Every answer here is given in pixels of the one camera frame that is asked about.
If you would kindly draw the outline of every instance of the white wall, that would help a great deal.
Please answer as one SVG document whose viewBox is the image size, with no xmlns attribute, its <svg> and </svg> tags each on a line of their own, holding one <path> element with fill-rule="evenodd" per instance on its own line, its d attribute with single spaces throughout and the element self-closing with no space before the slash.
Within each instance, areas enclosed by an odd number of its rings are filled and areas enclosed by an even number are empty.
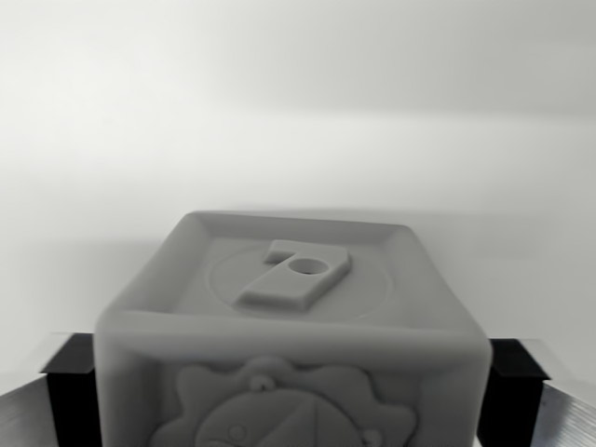
<svg viewBox="0 0 596 447">
<path fill-rule="evenodd" d="M 596 381 L 595 20 L 575 0 L 1 2 L 0 370 L 91 331 L 184 213 L 241 208 L 410 224 L 490 336 Z"/>
</svg>

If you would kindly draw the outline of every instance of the block top face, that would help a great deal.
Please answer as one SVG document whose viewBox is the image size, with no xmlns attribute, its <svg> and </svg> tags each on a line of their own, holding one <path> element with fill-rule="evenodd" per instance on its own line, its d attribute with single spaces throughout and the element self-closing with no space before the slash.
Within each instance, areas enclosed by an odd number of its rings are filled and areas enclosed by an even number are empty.
<svg viewBox="0 0 596 447">
<path fill-rule="evenodd" d="M 410 228 L 190 213 L 113 309 L 475 332 Z"/>
</svg>

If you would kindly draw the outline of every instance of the embossed sun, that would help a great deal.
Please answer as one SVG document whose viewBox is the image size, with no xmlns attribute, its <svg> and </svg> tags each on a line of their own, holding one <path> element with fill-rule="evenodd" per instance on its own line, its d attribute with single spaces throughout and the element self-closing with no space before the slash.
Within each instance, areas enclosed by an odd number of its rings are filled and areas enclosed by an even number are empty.
<svg viewBox="0 0 596 447">
<path fill-rule="evenodd" d="M 405 445 L 413 410 L 384 404 L 357 368 L 297 369 L 284 359 L 250 361 L 233 373 L 180 371 L 181 413 L 151 447 L 388 447 Z"/>
</svg>

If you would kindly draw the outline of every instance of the gray plastic block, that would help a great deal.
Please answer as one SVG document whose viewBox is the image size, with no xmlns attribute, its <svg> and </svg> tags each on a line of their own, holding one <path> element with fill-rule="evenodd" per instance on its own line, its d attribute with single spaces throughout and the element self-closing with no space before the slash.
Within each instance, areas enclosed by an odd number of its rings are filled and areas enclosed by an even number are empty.
<svg viewBox="0 0 596 447">
<path fill-rule="evenodd" d="M 95 355 L 105 447 L 470 447 L 491 348 L 405 226 L 198 212 Z"/>
</svg>

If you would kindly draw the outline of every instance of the hole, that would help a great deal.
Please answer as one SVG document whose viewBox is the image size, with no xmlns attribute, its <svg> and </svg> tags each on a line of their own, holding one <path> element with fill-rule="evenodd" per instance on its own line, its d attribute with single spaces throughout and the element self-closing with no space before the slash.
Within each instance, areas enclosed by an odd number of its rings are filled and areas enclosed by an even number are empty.
<svg viewBox="0 0 596 447">
<path fill-rule="evenodd" d="M 318 259 L 294 259 L 290 269 L 303 275 L 318 275 L 329 270 L 329 266 Z"/>
</svg>

